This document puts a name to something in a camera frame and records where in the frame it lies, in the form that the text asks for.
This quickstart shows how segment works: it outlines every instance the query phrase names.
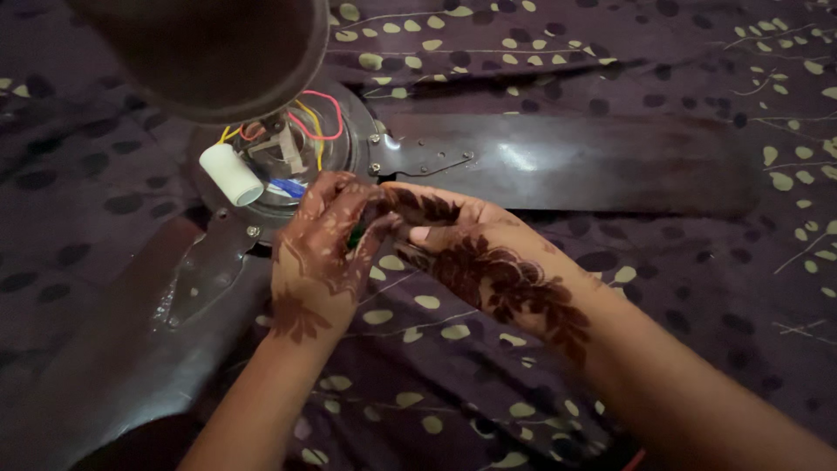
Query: yellow wire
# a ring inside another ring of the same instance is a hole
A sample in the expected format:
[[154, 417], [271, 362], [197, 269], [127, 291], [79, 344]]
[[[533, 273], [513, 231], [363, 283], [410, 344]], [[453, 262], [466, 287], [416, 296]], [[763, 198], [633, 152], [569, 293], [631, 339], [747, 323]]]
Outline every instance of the yellow wire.
[[221, 140], [218, 141], [218, 144], [223, 144], [223, 142], [227, 140], [227, 132], [229, 132], [229, 126], [224, 128], [223, 132], [221, 133]]
[[223, 134], [221, 134], [221, 140], [218, 141], [218, 143], [216, 143], [215, 145], [217, 146], [218, 144], [223, 144], [224, 141], [232, 139], [233, 137], [235, 137], [236, 134], [239, 133], [239, 131], [241, 131], [241, 128], [236, 129], [228, 135], [227, 132], [229, 132], [229, 126], [227, 126], [227, 128], [223, 130]]
[[[313, 111], [308, 109], [308, 106], [302, 104], [302, 101], [297, 100], [296, 104], [302, 109], [302, 111], [308, 113], [308, 116], [311, 116], [311, 119], [314, 120], [314, 131], [316, 132], [317, 137], [322, 137], [322, 129], [320, 128], [320, 120], [317, 119], [316, 115]], [[319, 144], [319, 148], [316, 151], [316, 169], [322, 170], [322, 152], [326, 149], [326, 144], [323, 141], [317, 141]]]

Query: wire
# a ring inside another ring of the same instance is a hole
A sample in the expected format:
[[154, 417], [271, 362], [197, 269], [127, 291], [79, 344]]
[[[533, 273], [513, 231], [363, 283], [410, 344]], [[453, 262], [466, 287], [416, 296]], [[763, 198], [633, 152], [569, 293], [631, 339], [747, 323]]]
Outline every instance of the wire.
[[239, 133], [239, 131], [241, 131], [241, 129], [236, 129], [235, 131], [231, 132], [230, 134], [227, 134], [227, 138], [224, 139], [224, 141], [228, 141], [228, 140], [232, 139], [233, 137], [235, 137]]
[[340, 135], [343, 134], [343, 115], [340, 113], [340, 103], [337, 103], [337, 100], [335, 100], [333, 96], [326, 95], [325, 93], [320, 93], [319, 91], [306, 90], [306, 91], [303, 91], [302, 93], [303, 93], [303, 95], [321, 96], [322, 98], [326, 98], [326, 99], [331, 101], [331, 104], [334, 105], [334, 108], [337, 111], [337, 134], [335, 134], [334, 136], [314, 136], [313, 134], [311, 134], [310, 131], [308, 131], [308, 128], [306, 128], [306, 125], [302, 124], [302, 122], [300, 122], [300, 120], [297, 119], [296, 116], [288, 113], [288, 117], [293, 122], [295, 122], [297, 125], [299, 125], [299, 127], [302, 128], [302, 131], [306, 134], [306, 136], [308, 136], [311, 139], [314, 139], [316, 141], [333, 141], [333, 140], [337, 139], [338, 137], [340, 137]]
[[236, 134], [239, 133], [239, 131], [240, 129], [236, 129], [231, 134], [227, 134], [227, 132], [229, 132], [229, 126], [227, 126], [227, 128], [223, 130], [223, 134], [221, 134], [221, 139], [218, 142], [216, 142], [215, 145], [217, 146], [219, 144], [223, 144], [224, 141], [232, 139], [233, 137], [235, 137]]
[[[258, 122], [251, 122], [250, 124], [247, 125], [247, 128], [250, 128], [254, 124], [258, 125], [259, 123]], [[264, 126], [262, 126], [261, 129], [256, 131], [256, 133], [252, 137], [247, 137], [247, 136], [244, 135], [244, 124], [239, 126], [239, 135], [241, 136], [242, 139], [244, 139], [247, 142], [255, 141], [256, 138], [261, 136], [262, 134], [264, 134]]]
[[289, 194], [291, 198], [302, 198], [302, 195], [306, 192], [306, 187], [300, 185], [295, 180], [271, 179], [270, 182]]
[[645, 458], [645, 448], [640, 448], [628, 464], [622, 468], [622, 471], [634, 471], [636, 467], [639, 466], [639, 462], [642, 461], [642, 458]]
[[[311, 111], [308, 106], [302, 104], [302, 101], [297, 100], [296, 105], [302, 109], [302, 111], [308, 113], [308, 116], [311, 116], [311, 119], [314, 120], [314, 131], [316, 131], [316, 135], [318, 137], [322, 137], [322, 128], [320, 127], [320, 120], [316, 117], [313, 111]], [[322, 152], [326, 149], [325, 142], [318, 142], [315, 143], [319, 146], [316, 151], [316, 169], [322, 171]]]

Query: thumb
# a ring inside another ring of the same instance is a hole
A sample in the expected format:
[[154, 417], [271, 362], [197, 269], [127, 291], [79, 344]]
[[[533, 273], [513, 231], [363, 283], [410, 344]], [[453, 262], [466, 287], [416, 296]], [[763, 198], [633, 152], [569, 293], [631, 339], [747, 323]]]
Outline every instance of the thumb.
[[455, 225], [419, 225], [399, 228], [396, 239], [435, 254], [458, 244], [462, 235], [462, 230]]
[[357, 243], [354, 257], [352, 258], [352, 267], [355, 270], [360, 270], [361, 273], [368, 274], [369, 267], [372, 265], [372, 258], [375, 257], [378, 249], [381, 248], [383, 240], [387, 237], [390, 230], [399, 223], [401, 216], [391, 213], [389, 215], [378, 218], [372, 222], [366, 229]]

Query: forearm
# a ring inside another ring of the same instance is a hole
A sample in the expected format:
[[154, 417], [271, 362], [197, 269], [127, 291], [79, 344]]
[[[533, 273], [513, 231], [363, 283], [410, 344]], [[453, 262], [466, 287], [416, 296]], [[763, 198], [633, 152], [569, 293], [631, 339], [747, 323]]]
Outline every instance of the forearm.
[[290, 430], [336, 344], [331, 337], [334, 335], [324, 334], [297, 344], [272, 332], [221, 401], [179, 469], [281, 468]]
[[834, 450], [555, 257], [589, 321], [583, 376], [647, 448], [683, 469], [837, 469]]

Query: red wire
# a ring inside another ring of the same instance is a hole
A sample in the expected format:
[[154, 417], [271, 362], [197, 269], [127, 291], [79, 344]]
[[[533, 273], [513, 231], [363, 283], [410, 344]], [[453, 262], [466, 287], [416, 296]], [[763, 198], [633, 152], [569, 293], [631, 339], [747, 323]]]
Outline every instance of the red wire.
[[645, 449], [640, 448], [639, 451], [634, 455], [634, 457], [622, 468], [622, 471], [634, 471], [637, 466], [639, 466], [639, 462], [642, 461], [642, 458], [645, 458]]
[[255, 141], [258, 136], [262, 135], [263, 131], [264, 131], [264, 127], [259, 129], [258, 131], [256, 131], [255, 135], [253, 135], [252, 137], [247, 137], [247, 136], [244, 135], [244, 124], [239, 126], [239, 136], [241, 136], [242, 139], [244, 139], [245, 141], [248, 141], [248, 142]]
[[334, 108], [337, 110], [337, 134], [335, 134], [334, 136], [325, 136], [325, 137], [315, 136], [315, 135], [311, 134], [311, 132], [308, 131], [308, 128], [306, 128], [306, 125], [302, 124], [302, 122], [299, 119], [297, 119], [297, 117], [294, 116], [293, 113], [288, 113], [288, 117], [293, 122], [295, 122], [297, 125], [299, 125], [299, 127], [302, 128], [302, 131], [306, 134], [306, 136], [308, 136], [309, 138], [314, 139], [316, 141], [333, 141], [333, 140], [337, 139], [338, 137], [340, 137], [340, 135], [343, 134], [343, 115], [342, 115], [342, 113], [340, 113], [340, 103], [337, 103], [337, 100], [335, 100], [333, 96], [326, 95], [325, 93], [320, 93], [319, 91], [306, 90], [306, 91], [303, 91], [302, 93], [304, 95], [316, 95], [316, 96], [320, 96], [322, 98], [327, 98], [327, 99], [331, 100], [331, 104], [334, 105]]

